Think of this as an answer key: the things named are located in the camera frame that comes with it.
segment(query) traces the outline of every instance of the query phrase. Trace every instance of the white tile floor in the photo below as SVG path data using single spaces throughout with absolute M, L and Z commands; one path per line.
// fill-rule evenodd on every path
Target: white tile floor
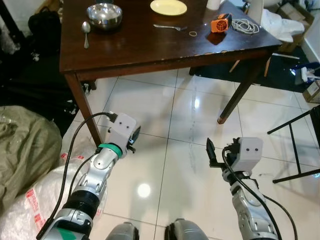
M 289 130 L 267 135 L 315 104 L 306 103 L 301 93 L 252 85 L 225 124 L 217 124 L 238 85 L 191 77 L 186 68 L 97 81 L 98 89 L 88 96 L 93 113 L 127 113 L 141 124 L 141 134 L 136 154 L 120 160 L 108 179 L 104 214 L 90 239 L 104 240 L 117 224 L 131 221 L 140 239 L 163 240 L 164 227 L 181 217 L 197 223 L 210 239 L 242 239 L 230 187 L 220 169 L 209 168 L 204 146 L 210 137 L 220 158 L 221 149 L 242 136 L 263 139 L 263 158 L 253 169 L 261 192 L 287 208 L 300 240 L 320 239 L 320 177 L 273 184 L 272 179 L 296 174 L 297 168 Z M 78 113 L 63 138 L 63 150 L 82 119 Z M 105 138 L 111 125 L 103 117 L 96 121 Z M 316 169 L 320 150 L 310 118 L 297 121 L 293 129 L 302 170 Z M 86 126 L 77 141 L 84 137 L 90 137 Z M 286 215 L 268 205 L 282 239 L 293 239 Z

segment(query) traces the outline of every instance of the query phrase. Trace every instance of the stainless steel bowl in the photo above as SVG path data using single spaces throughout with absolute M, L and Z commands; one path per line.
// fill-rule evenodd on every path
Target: stainless steel bowl
M 114 4 L 99 3 L 87 8 L 90 23 L 102 30 L 117 28 L 122 21 L 122 9 Z

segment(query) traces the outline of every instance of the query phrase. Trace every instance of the fork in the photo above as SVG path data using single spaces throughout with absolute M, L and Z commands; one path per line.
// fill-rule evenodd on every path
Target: fork
M 181 32 L 182 30 L 187 29 L 186 26 L 184 26 L 184 27 L 178 27 L 178 26 L 163 26 L 163 25 L 158 25 L 158 24 L 153 24 L 153 26 L 156 27 L 156 28 L 175 29 L 175 30 L 177 30 L 177 31 L 179 31 L 179 32 Z

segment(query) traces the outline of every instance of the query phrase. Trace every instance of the beige cloth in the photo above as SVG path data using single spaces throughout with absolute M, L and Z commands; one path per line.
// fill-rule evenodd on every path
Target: beige cloth
M 0 107 L 0 215 L 59 160 L 58 127 L 21 106 Z

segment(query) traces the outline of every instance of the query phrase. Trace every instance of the tabletop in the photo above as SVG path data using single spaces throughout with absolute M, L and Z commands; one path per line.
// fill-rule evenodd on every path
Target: tabletop
M 229 28 L 223 34 L 211 33 L 210 22 L 221 13 L 233 19 L 249 18 L 229 1 L 217 11 L 206 8 L 207 0 L 181 0 L 187 12 L 180 16 L 164 16 L 153 12 L 151 0 L 115 0 L 122 8 L 121 26 L 112 32 L 92 28 L 88 34 L 89 49 L 84 49 L 83 21 L 86 9 L 94 0 L 65 0 L 60 50 L 60 71 L 70 73 L 107 69 L 141 63 L 160 64 L 204 54 L 228 53 L 270 48 L 281 43 L 263 28 L 248 35 Z M 153 24 L 187 27 L 184 31 L 155 28 Z M 197 36 L 189 35 L 196 31 Z

